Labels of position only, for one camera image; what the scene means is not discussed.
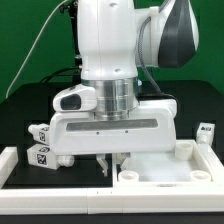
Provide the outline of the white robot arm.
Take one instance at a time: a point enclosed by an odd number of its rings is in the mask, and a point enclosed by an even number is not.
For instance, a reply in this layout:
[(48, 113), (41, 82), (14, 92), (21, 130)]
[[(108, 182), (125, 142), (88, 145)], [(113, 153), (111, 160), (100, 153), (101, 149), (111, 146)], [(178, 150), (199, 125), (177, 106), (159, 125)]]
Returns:
[(137, 10), (133, 0), (79, 0), (80, 84), (58, 93), (49, 147), (63, 161), (108, 153), (172, 150), (177, 103), (158, 91), (138, 93), (138, 72), (179, 68), (196, 53), (197, 22), (190, 0), (165, 0)]

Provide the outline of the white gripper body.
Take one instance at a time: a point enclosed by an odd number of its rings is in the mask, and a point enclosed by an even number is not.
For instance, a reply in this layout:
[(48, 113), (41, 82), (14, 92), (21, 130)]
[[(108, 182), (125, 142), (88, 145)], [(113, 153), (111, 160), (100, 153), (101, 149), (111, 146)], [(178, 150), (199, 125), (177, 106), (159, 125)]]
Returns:
[(91, 112), (57, 112), (49, 145), (56, 155), (168, 152), (176, 143), (173, 99), (141, 101), (127, 119), (96, 120)]

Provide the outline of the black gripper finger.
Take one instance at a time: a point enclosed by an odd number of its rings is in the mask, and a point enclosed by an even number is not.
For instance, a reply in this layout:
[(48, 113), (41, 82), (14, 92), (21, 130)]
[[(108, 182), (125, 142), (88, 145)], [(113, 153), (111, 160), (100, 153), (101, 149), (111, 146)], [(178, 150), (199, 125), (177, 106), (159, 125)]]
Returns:
[(101, 166), (104, 176), (107, 177), (108, 176), (108, 163), (106, 161), (106, 155), (105, 154), (97, 154), (96, 160), (99, 163), (99, 165)]
[(130, 153), (117, 153), (117, 163), (120, 165), (121, 170), (126, 170), (128, 167), (129, 160), (131, 158)]

